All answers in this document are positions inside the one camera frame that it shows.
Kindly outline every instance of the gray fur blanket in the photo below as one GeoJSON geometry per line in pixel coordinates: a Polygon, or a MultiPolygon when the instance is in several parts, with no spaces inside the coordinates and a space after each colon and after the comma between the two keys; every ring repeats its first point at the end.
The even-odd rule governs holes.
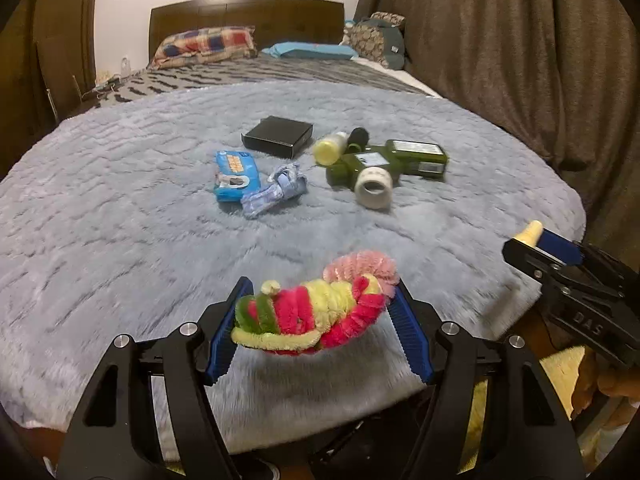
{"type": "MultiPolygon", "coordinates": [[[[266,176],[280,161],[255,153],[266,176]]],[[[398,262],[412,294],[472,334],[500,336],[534,302],[503,242],[530,220],[581,238],[575,191],[522,143],[446,100],[327,82],[177,91],[92,110],[37,143],[0,184],[0,400],[26,425],[65,429],[119,333],[165,336],[226,298],[242,274],[292,286],[359,249],[398,262]],[[314,137],[364,126],[372,142],[432,140],[444,182],[402,176],[390,212],[332,190],[310,150],[309,192],[255,220],[212,194],[214,154],[270,114],[314,137]]],[[[156,409],[176,458],[162,385],[156,409]]],[[[420,389],[388,315],[358,340],[313,356],[240,348],[209,389],[228,448],[296,439],[420,389]]]]}

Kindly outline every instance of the screw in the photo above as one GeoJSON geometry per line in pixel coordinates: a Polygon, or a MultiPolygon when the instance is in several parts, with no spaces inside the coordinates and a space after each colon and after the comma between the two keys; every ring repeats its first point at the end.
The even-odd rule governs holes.
{"type": "Polygon", "coordinates": [[[460,332],[460,327],[452,321],[444,322],[440,329],[447,335],[456,335],[460,332]]]}
{"type": "Polygon", "coordinates": [[[509,344],[514,348],[522,348],[524,346],[524,339],[519,335],[512,335],[509,338],[509,344]]]}
{"type": "Polygon", "coordinates": [[[116,339],[113,340],[113,345],[116,348],[124,348],[129,344],[129,341],[131,341],[131,338],[127,334],[120,334],[117,335],[116,339]]]}
{"type": "Polygon", "coordinates": [[[192,335],[198,331],[198,326],[195,323],[188,322],[180,327],[180,333],[182,335],[192,335]]]}

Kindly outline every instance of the headboard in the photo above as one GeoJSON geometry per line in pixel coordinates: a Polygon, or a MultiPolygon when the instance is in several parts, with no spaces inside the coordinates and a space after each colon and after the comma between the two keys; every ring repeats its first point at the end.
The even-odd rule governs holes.
{"type": "Polygon", "coordinates": [[[339,43],[344,5],[328,0],[190,0],[151,10],[149,59],[172,34],[203,27],[255,25],[257,48],[279,41],[339,43]]]}

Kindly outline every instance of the colorful plush toy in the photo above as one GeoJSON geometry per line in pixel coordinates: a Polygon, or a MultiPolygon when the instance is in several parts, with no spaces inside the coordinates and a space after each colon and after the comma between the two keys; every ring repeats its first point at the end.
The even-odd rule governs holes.
{"type": "Polygon", "coordinates": [[[231,339],[292,355],[340,346],[376,321],[398,281],[395,261],[361,251],[334,260],[321,280],[284,290],[278,282],[264,282],[260,294],[236,303],[231,339]]]}

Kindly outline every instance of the black box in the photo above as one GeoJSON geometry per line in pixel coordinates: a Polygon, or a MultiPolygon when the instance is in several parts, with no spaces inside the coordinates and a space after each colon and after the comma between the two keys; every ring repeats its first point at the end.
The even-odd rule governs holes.
{"type": "Polygon", "coordinates": [[[311,140],[313,129],[314,126],[309,123],[269,116],[242,135],[242,143],[250,150],[280,158],[294,158],[311,140]]]}

